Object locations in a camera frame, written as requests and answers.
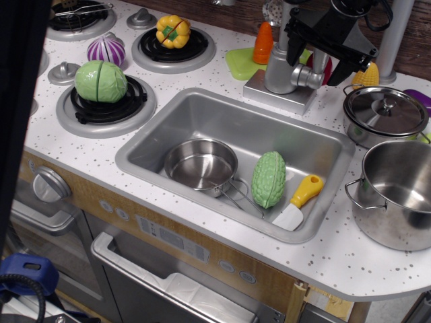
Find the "wooden panel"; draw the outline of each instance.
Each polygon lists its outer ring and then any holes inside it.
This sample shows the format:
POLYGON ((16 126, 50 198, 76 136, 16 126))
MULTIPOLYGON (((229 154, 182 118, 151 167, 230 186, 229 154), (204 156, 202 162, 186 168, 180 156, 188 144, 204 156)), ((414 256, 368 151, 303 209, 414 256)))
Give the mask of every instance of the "wooden panel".
MULTIPOLYGON (((125 2, 253 36, 257 35, 263 21, 263 0, 236 0, 235 6, 232 7, 215 6, 211 4, 211 0, 126 0, 125 2)), ((330 0, 311 0, 303 7, 326 10, 329 4, 330 0)), ((383 25, 385 18, 380 7, 374 8, 370 13, 370 20, 376 26, 383 25)), ((431 0, 416 0, 394 70, 431 80, 430 22, 431 0)), ((370 31, 363 19, 360 20, 360 27, 364 35, 378 48, 383 32, 370 31)), ((273 35, 274 39, 278 40, 278 28, 274 28, 273 35)))
POLYGON ((286 323, 297 323, 304 305, 304 298, 308 290, 308 284, 301 281, 297 281, 295 283, 290 297, 289 311, 286 314, 286 323))
POLYGON ((28 166, 29 159, 34 163, 35 168, 46 166, 57 172, 68 183, 73 192, 72 197, 68 198, 68 201, 80 209, 83 209, 84 211, 95 215, 99 219, 107 223, 111 223, 129 234, 154 245, 155 247, 181 259, 205 273, 208 273, 212 277, 223 281, 227 285, 261 301, 281 313, 287 313, 288 310, 290 310, 290 296, 294 295, 294 293, 292 294, 292 289, 296 282, 294 277, 251 258, 250 256, 205 236, 185 225, 175 222, 152 211, 151 209, 130 201, 119 194, 94 184, 89 180, 83 179, 76 174, 68 172, 28 152, 24 152, 20 169, 20 178, 28 182, 33 178, 33 173, 30 171, 30 167, 28 166), (105 211, 99 204, 99 201, 102 199, 110 203, 114 208, 120 207, 130 215, 130 220, 125 221, 115 212, 109 213, 108 211, 105 211), (209 262, 205 264, 192 256, 173 248, 171 245, 165 244, 164 242, 143 233, 136 222, 135 214, 156 222, 157 224, 196 242, 204 248, 207 248, 211 253, 209 262), (218 264, 221 259, 230 262, 235 267, 236 272, 228 273, 223 270, 218 264), (250 284, 242 280, 238 275, 239 271, 250 273, 256 278, 257 282, 255 284, 250 284))
POLYGON ((370 307, 370 301, 355 303, 347 323, 365 323, 368 312, 370 311, 370 307))
POLYGON ((321 308, 325 312, 345 322, 349 320, 354 306, 353 302, 331 295, 315 286, 309 286, 309 290, 304 301, 321 308))

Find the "red object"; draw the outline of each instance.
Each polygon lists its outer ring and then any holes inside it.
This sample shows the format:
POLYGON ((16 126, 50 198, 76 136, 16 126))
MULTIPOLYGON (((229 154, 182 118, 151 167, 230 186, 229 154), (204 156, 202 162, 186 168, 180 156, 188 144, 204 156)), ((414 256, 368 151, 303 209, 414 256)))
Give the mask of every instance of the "red object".
MULTIPOLYGON (((312 68, 312 58, 313 58, 313 55, 311 54, 306 64, 306 66, 311 68, 312 68)), ((328 63, 326 64, 326 67, 325 67, 325 77, 323 78, 322 85, 327 85, 328 80, 331 77, 331 74, 332 74, 332 59, 331 57, 329 57, 328 63)))

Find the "toy red onion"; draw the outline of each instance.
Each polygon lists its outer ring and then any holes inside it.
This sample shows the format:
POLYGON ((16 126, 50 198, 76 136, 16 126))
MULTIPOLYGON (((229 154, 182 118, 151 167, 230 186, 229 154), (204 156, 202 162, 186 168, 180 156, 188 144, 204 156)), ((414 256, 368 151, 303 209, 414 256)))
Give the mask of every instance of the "toy red onion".
POLYGON ((89 61, 105 61, 120 66, 123 64, 125 57, 124 46, 118 40, 109 36, 99 37, 87 49, 89 61))

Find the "countertop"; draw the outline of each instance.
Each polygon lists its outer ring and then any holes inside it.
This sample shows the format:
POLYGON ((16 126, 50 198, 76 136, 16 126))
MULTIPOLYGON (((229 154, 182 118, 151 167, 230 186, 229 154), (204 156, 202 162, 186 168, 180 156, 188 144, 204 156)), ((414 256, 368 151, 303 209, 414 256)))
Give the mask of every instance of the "countertop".
MULTIPOLYGON (((180 90, 200 87, 344 133, 342 105, 345 96, 342 89, 351 78, 337 87, 319 89, 304 116, 243 98, 242 89, 246 81, 238 81, 231 76, 225 57, 229 50, 253 47, 255 37, 193 21, 192 26, 207 32, 215 42, 217 49, 212 61, 188 73, 152 73, 138 67, 131 57, 133 41, 145 31, 128 28, 126 20, 140 7, 117 0, 111 3, 117 14, 117 22, 111 32, 124 41, 127 53, 122 69, 126 75, 138 77, 152 87, 157 99, 156 113, 180 90)), ((165 15, 149 11, 157 18, 165 15)), ((114 162, 115 154, 138 129, 109 139, 87 139, 67 132, 57 121, 55 106, 68 87, 53 85, 46 76, 63 61, 84 64, 87 47, 93 40, 45 40, 49 64, 37 80, 34 99, 38 102, 38 110, 28 123, 25 150, 346 300, 391 299, 431 288, 428 271, 431 268, 431 249, 417 252, 392 250, 371 240, 356 225, 344 184, 361 176, 366 149, 360 146, 356 146, 343 184, 316 236, 303 244, 287 244, 122 172, 114 162)), ((431 96, 429 81, 407 75, 398 74, 396 82, 387 86, 413 88, 431 96)))

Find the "dishwasher door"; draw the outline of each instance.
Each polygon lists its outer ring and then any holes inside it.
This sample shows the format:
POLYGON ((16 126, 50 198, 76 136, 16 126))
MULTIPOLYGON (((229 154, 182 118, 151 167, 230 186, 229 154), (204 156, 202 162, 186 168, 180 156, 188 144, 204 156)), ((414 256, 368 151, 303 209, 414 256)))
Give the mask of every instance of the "dishwasher door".
POLYGON ((257 323, 257 316, 180 273, 166 278, 145 270, 115 252, 115 240, 102 232, 92 254, 104 264, 126 323, 257 323))

